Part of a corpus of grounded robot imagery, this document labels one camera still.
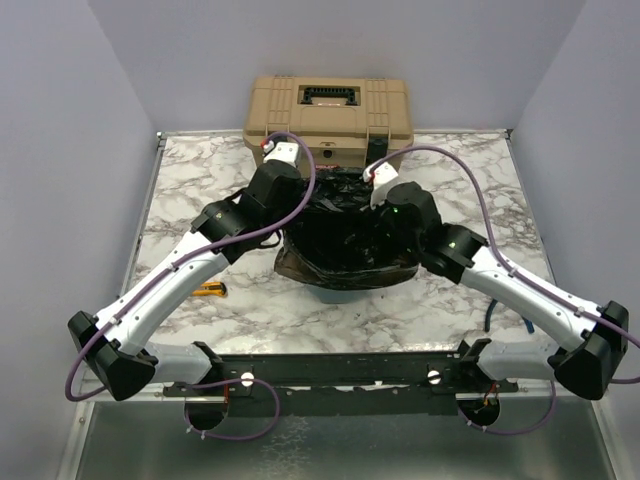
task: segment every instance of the yellow box cutter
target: yellow box cutter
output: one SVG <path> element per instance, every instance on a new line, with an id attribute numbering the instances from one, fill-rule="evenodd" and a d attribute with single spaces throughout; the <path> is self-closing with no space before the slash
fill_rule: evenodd
<path id="1" fill-rule="evenodd" d="M 206 295 L 217 295 L 219 297 L 227 296 L 227 286 L 222 282 L 206 282 L 203 283 L 198 290 L 191 295 L 195 297 L 204 297 Z"/>

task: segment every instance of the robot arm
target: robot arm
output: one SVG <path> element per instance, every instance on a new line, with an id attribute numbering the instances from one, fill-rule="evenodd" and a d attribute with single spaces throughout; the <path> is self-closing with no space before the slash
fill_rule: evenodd
<path id="1" fill-rule="evenodd" d="M 85 360 L 116 400 L 135 395 L 149 383 L 196 384 L 219 367 L 219 358 L 201 342 L 172 346 L 149 339 L 203 282 L 260 247 L 271 233 L 217 251 L 209 248 L 213 242 L 271 225 L 300 201 L 300 146 L 280 142 L 273 147 L 248 187 L 207 205 L 191 230 L 135 287 L 96 315 L 78 312 L 69 321 L 79 350 L 105 329 Z"/>
<path id="2" fill-rule="evenodd" d="M 615 302 L 600 307 L 545 282 L 504 255 L 498 258 L 482 236 L 443 223 L 433 196 L 415 182 L 399 183 L 388 164 L 375 170 L 373 182 L 372 207 L 382 209 L 395 238 L 423 267 L 495 298 L 551 337 L 508 344 L 479 340 L 471 347 L 472 356 L 488 378 L 555 379 L 583 398 L 602 398 L 627 340 L 594 319 L 628 331 L 624 307 Z"/>

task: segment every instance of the blue cable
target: blue cable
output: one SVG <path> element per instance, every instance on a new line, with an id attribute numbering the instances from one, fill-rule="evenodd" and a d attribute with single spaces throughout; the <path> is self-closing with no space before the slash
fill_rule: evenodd
<path id="1" fill-rule="evenodd" d="M 491 329 L 491 316 L 493 315 L 493 310 L 496 308 L 497 304 L 498 301 L 495 298 L 492 298 L 489 307 L 487 307 L 487 312 L 484 314 L 484 331 L 487 333 Z M 530 334 L 535 332 L 533 323 L 531 323 L 526 318 L 523 318 L 522 320 L 524 320 L 524 325 L 525 327 L 527 327 L 527 332 L 529 332 Z"/>

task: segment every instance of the case handle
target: case handle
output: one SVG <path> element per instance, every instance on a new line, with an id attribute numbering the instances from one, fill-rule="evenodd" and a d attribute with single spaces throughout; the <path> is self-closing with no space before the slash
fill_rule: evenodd
<path id="1" fill-rule="evenodd" d="M 346 98 L 345 105 L 357 106 L 356 90 L 347 87 L 307 87 L 302 95 L 302 105 L 312 105 L 313 97 Z"/>

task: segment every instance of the tan plastic case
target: tan plastic case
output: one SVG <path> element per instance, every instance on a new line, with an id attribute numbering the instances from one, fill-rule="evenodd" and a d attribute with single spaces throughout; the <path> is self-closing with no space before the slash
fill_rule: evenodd
<path id="1" fill-rule="evenodd" d="M 300 136 L 317 166 L 365 167 L 413 144 L 407 86 L 390 79 L 259 77 L 243 132 L 257 165 L 260 143 L 279 130 Z M 400 157 L 390 162 L 396 169 Z M 300 170 L 308 176 L 304 160 Z"/>

